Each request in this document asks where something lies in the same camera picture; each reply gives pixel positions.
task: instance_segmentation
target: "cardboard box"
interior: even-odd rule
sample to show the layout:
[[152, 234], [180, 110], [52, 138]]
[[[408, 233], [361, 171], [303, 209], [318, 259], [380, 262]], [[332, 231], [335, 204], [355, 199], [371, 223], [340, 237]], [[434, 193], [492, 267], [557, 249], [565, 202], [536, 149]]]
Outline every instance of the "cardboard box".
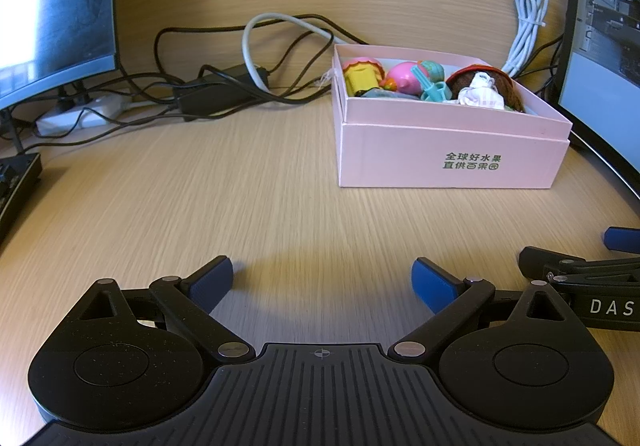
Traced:
[[526, 113], [417, 100], [347, 96], [342, 61], [367, 56], [389, 70], [434, 60], [447, 77], [477, 58], [418, 49], [336, 45], [332, 83], [342, 187], [549, 188], [572, 124], [519, 84]]

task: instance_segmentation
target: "power strip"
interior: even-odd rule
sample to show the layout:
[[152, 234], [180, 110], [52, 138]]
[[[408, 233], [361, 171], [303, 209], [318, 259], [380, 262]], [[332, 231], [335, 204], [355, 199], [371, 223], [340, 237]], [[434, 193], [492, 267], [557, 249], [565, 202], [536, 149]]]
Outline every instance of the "power strip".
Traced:
[[108, 94], [100, 98], [94, 99], [86, 105], [78, 105], [60, 112], [57, 108], [52, 108], [36, 121], [38, 131], [43, 136], [53, 136], [55, 134], [64, 134], [68, 132], [74, 125], [75, 130], [80, 128], [89, 128], [91, 126], [100, 126], [108, 124], [108, 121], [97, 116], [93, 112], [83, 112], [84, 108], [91, 108], [96, 112], [100, 112], [107, 118], [117, 118], [126, 108], [128, 98], [119, 94]]

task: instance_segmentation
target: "metal pin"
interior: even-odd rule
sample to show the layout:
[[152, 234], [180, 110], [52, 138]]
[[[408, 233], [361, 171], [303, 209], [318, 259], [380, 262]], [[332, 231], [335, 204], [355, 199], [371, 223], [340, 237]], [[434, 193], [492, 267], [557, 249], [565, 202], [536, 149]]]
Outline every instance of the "metal pin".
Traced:
[[401, 341], [396, 344], [394, 350], [398, 356], [402, 356], [404, 358], [417, 358], [427, 351], [422, 343], [415, 341]]
[[223, 358], [241, 358], [249, 352], [249, 347], [238, 341], [229, 341], [218, 347], [218, 353]]

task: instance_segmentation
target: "curved monitor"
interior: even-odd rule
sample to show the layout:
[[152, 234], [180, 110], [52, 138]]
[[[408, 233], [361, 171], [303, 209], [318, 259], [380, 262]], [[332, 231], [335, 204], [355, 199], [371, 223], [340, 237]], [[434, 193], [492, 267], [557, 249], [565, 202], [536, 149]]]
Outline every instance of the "curved monitor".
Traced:
[[0, 108], [116, 68], [113, 0], [0, 0]]
[[640, 198], [640, 0], [569, 0], [551, 103]]

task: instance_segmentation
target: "yellow toy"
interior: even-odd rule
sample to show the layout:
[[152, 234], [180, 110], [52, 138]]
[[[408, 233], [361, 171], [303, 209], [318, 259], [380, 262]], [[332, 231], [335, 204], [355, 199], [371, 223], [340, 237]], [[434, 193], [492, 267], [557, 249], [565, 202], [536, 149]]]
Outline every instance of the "yellow toy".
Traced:
[[385, 78], [382, 64], [367, 57], [346, 61], [342, 65], [342, 72], [349, 97], [361, 96], [367, 90], [380, 88], [380, 82]]

